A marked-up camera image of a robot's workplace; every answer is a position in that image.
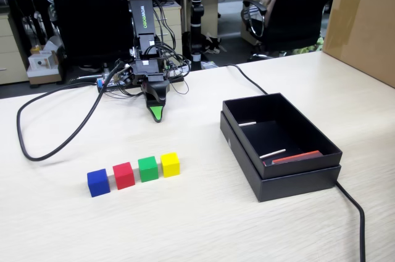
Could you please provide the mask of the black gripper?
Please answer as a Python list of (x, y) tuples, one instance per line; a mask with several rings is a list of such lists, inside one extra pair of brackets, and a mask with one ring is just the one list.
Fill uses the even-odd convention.
[(164, 68), (159, 59), (136, 60), (132, 65), (133, 84), (143, 83), (146, 107), (155, 122), (160, 123), (170, 90), (169, 80), (165, 80)]

